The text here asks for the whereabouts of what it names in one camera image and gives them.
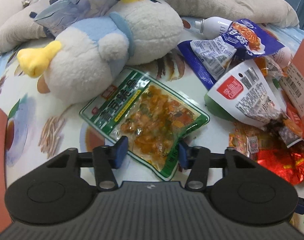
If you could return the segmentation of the white blue plush bird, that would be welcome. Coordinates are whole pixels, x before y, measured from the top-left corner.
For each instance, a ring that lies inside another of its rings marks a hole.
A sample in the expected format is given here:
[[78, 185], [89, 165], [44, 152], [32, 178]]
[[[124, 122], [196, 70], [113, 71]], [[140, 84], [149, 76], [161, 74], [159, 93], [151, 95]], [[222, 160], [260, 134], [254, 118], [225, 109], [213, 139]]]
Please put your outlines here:
[[122, 69], [164, 57], [183, 31], [178, 13], [164, 0], [120, 0], [104, 16], [85, 18], [42, 48], [17, 54], [23, 72], [41, 93], [68, 104], [106, 90]]

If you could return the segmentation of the grey duvet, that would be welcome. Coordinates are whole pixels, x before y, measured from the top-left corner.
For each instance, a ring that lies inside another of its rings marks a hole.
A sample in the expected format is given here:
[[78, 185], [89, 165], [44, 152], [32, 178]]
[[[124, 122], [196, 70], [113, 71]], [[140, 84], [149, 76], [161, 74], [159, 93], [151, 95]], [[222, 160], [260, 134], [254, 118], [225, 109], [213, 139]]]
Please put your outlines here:
[[[297, 27], [295, 10], [284, 0], [168, 0], [180, 16], [228, 20], [247, 18], [255, 23], [271, 23], [281, 28]], [[0, 55], [28, 40], [45, 37], [43, 28], [29, 16], [49, 6], [40, 0], [26, 8], [20, 0], [0, 0]]]

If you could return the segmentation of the red snack packet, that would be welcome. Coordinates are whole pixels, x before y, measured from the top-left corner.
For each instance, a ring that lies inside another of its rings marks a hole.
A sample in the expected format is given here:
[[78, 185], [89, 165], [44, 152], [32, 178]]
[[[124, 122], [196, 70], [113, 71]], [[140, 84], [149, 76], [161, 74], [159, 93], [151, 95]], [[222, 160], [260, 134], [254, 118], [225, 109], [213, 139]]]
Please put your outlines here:
[[263, 167], [292, 185], [298, 185], [304, 181], [304, 123], [291, 103], [287, 103], [286, 113], [300, 129], [301, 140], [287, 147], [284, 141], [277, 139], [267, 148], [259, 148], [256, 158]]

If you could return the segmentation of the orange clear snack packet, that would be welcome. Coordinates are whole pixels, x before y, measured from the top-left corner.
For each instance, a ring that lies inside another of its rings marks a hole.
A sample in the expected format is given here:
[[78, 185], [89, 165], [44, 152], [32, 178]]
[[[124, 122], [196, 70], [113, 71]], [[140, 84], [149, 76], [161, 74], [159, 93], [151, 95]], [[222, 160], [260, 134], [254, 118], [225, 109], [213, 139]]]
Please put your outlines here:
[[229, 147], [257, 161], [259, 153], [274, 148], [274, 140], [269, 133], [259, 128], [235, 121], [229, 133]]

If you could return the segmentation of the white spray bottle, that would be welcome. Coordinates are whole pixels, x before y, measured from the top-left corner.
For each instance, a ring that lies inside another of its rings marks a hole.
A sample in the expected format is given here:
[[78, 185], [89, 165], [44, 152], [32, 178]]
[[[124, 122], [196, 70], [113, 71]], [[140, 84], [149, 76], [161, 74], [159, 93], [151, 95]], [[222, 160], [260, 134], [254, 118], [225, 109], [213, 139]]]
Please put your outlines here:
[[199, 30], [204, 38], [213, 40], [214, 38], [227, 32], [231, 23], [231, 20], [213, 16], [207, 19], [195, 21], [195, 28]]

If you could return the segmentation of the green pickled vegetable packet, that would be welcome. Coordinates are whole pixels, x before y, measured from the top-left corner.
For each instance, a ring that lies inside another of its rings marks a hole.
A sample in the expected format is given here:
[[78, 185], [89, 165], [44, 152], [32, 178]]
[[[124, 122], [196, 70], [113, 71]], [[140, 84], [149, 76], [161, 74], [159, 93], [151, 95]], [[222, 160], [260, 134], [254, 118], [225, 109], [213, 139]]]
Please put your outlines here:
[[179, 140], [210, 120], [187, 96], [129, 67], [80, 116], [110, 142], [126, 136], [128, 154], [164, 181], [176, 172]]

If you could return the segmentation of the white red-label snack packet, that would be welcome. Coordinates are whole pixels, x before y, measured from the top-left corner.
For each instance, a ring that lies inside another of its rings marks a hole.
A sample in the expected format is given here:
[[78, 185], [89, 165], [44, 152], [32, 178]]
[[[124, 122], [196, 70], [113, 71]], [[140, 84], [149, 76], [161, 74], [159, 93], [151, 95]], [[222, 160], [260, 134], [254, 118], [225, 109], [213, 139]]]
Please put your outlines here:
[[253, 60], [229, 70], [207, 96], [236, 120], [280, 137], [287, 147], [303, 141], [302, 129], [282, 110]]

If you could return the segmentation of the blue kimchi snack packet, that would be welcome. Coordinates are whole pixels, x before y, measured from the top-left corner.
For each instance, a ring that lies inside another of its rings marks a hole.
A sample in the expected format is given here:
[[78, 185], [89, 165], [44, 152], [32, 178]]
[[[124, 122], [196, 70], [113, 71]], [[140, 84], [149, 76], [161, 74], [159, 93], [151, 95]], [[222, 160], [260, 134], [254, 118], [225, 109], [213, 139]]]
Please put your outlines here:
[[183, 41], [179, 51], [207, 90], [226, 73], [233, 58], [241, 61], [270, 56], [285, 46], [254, 22], [233, 21], [212, 40]]

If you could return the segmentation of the pink box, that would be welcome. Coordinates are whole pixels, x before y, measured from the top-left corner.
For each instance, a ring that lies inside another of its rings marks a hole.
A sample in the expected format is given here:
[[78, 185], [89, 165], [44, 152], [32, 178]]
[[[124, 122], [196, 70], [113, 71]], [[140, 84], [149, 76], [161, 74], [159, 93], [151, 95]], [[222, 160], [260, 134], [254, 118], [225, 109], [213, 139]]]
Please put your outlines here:
[[302, 40], [290, 65], [286, 69], [286, 77], [279, 84], [298, 111], [304, 125], [304, 40]]

